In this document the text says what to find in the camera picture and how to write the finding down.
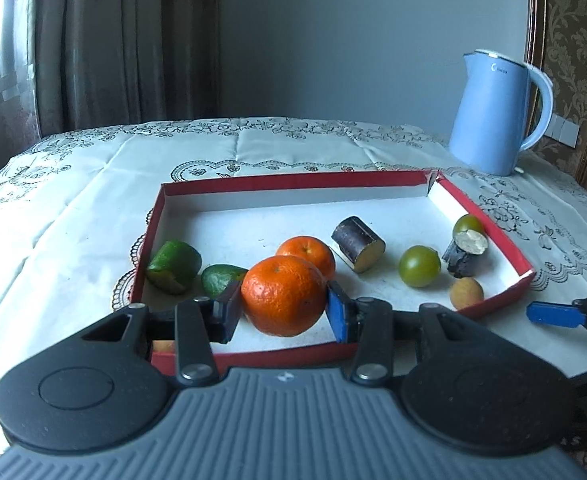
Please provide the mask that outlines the green cucumber piece outside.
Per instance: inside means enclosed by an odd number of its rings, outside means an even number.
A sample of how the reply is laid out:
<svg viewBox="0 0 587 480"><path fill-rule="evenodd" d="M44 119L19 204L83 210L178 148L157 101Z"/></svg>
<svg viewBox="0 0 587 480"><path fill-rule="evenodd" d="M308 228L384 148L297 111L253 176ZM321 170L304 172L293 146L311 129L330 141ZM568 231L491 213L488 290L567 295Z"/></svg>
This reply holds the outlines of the green cucumber piece outside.
<svg viewBox="0 0 587 480"><path fill-rule="evenodd" d="M243 281L247 272L247 269L232 264L218 263L207 266L202 271L202 290L206 296L216 298L231 282Z"/></svg>

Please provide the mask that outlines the dark sugarcane piece outside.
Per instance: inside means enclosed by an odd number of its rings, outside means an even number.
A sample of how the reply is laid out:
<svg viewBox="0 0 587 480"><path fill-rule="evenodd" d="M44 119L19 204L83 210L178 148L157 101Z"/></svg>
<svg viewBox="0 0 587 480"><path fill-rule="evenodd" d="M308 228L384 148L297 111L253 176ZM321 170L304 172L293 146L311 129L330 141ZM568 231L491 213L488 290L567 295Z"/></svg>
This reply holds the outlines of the dark sugarcane piece outside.
<svg viewBox="0 0 587 480"><path fill-rule="evenodd" d="M385 241L356 216L343 219L333 230L331 240L355 273L371 269L386 252Z"/></svg>

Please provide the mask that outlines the green tomato front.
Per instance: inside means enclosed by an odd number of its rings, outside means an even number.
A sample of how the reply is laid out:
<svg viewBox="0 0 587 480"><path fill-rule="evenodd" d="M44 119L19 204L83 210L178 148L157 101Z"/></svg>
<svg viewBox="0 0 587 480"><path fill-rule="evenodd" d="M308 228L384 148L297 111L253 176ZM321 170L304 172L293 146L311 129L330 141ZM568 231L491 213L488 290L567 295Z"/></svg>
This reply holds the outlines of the green tomato front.
<svg viewBox="0 0 587 480"><path fill-rule="evenodd" d="M399 261L401 280L409 287L429 286L441 272L441 260L435 249L415 245L407 248Z"/></svg>

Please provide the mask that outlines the green tomato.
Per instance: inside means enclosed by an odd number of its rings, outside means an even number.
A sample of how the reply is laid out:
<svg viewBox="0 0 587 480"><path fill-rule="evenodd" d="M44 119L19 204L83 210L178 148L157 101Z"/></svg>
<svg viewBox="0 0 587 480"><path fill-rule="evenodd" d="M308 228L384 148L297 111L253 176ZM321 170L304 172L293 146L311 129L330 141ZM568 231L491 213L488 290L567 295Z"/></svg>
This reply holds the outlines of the green tomato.
<svg viewBox="0 0 587 480"><path fill-rule="evenodd" d="M454 240L480 240L485 237L482 222L473 214L464 214L461 216L453 228Z"/></svg>
<svg viewBox="0 0 587 480"><path fill-rule="evenodd" d="M415 245L407 248L399 261L401 280L409 287L429 286L441 272L441 260L435 249Z"/></svg>

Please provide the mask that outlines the large orange tangerine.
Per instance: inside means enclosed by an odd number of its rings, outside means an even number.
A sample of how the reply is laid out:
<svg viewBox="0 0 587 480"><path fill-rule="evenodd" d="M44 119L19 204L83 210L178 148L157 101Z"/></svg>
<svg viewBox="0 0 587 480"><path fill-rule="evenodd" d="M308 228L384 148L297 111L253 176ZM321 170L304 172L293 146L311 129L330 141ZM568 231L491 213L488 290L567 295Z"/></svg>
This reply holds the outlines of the large orange tangerine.
<svg viewBox="0 0 587 480"><path fill-rule="evenodd" d="M326 304L326 281L312 263L273 256L253 266L242 283L246 318L261 333L295 337L311 328Z"/></svg>

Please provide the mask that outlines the smaller orange tangerine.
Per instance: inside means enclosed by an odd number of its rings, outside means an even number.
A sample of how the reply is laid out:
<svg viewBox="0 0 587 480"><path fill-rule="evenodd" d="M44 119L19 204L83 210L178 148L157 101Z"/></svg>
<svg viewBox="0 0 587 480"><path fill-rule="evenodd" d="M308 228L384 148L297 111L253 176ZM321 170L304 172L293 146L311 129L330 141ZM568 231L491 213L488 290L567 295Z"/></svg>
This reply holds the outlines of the smaller orange tangerine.
<svg viewBox="0 0 587 480"><path fill-rule="evenodd" d="M327 281L336 274L336 260L331 249L314 236L300 235L288 238L276 251L277 256L295 256L310 262Z"/></svg>

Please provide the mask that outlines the green cucumber piece in box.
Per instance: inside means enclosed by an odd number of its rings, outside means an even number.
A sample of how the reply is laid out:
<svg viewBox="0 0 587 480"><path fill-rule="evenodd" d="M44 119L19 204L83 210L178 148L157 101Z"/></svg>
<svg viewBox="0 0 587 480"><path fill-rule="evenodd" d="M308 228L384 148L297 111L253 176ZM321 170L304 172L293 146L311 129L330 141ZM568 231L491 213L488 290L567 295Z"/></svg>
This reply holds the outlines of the green cucumber piece in box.
<svg viewBox="0 0 587 480"><path fill-rule="evenodd" d="M188 292L202 267L202 255L182 240L168 240L146 268L147 280L167 294Z"/></svg>

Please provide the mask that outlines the red shallow cardboard box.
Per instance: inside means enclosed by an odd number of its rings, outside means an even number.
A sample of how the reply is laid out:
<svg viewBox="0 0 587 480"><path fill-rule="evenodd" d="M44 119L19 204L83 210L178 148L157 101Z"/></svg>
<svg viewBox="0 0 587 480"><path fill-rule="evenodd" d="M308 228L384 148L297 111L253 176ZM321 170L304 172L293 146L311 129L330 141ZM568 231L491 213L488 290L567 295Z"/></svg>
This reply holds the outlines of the red shallow cardboard box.
<svg viewBox="0 0 587 480"><path fill-rule="evenodd" d="M347 294L381 298L397 310L414 311L429 301L447 306L453 282L449 273L414 289L402 282L397 264L415 245L443 254L464 214L477 217L489 239L476 277L484 300L464 312L483 318L525 294L533 266L462 190L441 172L423 170L269 174L161 185L145 236L132 254L136 271L129 299L154 311L169 310L178 301L145 275L150 259L168 240L195 247L204 266L226 263L249 269L298 235L314 236L336 249L331 234L341 221L356 217L385 242L386 250L362 273L344 258L336 259L336 279Z"/></svg>

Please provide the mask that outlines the dark sugarcane piece in box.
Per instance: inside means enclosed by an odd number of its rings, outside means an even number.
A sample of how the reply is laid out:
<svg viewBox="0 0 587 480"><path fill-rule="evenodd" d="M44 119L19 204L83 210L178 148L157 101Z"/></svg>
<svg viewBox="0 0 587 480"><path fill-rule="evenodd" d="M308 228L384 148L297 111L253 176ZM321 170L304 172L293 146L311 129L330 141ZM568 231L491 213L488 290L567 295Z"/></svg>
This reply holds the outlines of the dark sugarcane piece in box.
<svg viewBox="0 0 587 480"><path fill-rule="evenodd" d="M443 254L447 272L454 278L473 278L487 248L487 237L478 231L465 230L455 233Z"/></svg>

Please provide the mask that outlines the white floral tablecloth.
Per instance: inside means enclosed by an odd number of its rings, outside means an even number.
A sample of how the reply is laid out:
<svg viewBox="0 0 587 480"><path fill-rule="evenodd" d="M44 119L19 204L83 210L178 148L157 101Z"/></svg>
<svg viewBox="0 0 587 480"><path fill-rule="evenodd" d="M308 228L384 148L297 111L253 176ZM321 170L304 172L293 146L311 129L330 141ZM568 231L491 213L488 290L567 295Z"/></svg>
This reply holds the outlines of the white floral tablecloth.
<svg viewBox="0 0 587 480"><path fill-rule="evenodd" d="M268 117L71 131L0 170L0 378L126 300L162 183L409 168L440 169L515 242L535 269L532 298L587 296L587 193L530 152L492 177L410 125ZM6 445L0 428L0 454Z"/></svg>

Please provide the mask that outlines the light blue electric kettle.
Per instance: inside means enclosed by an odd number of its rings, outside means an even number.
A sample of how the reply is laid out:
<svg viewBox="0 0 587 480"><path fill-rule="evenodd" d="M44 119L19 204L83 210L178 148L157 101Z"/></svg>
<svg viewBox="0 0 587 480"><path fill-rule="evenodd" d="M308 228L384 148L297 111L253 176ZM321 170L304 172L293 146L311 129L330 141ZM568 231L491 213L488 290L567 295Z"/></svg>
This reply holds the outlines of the light blue electric kettle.
<svg viewBox="0 0 587 480"><path fill-rule="evenodd" d="M449 151L477 171L508 176L551 123L553 83L539 68L490 50L467 53L464 61L467 82Z"/></svg>

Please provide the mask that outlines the brown patterned curtain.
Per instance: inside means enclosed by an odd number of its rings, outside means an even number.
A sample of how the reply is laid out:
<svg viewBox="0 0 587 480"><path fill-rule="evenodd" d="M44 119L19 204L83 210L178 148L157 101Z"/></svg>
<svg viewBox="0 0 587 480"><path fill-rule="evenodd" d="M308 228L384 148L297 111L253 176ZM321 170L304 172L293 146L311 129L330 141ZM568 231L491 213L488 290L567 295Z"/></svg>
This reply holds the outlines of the brown patterned curtain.
<svg viewBox="0 0 587 480"><path fill-rule="evenodd" d="M4 0L10 146L50 134L216 116L219 0Z"/></svg>

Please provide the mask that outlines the white wall switch panel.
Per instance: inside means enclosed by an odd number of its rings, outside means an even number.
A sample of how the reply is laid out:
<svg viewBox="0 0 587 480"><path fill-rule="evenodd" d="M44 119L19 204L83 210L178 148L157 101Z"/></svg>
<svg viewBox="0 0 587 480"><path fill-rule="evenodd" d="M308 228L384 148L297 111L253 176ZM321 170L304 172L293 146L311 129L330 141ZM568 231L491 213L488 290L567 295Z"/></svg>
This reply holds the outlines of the white wall switch panel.
<svg viewBox="0 0 587 480"><path fill-rule="evenodd" d="M566 145L568 148L576 148L580 126L571 120L557 114L551 115L551 122L545 132L545 136Z"/></svg>

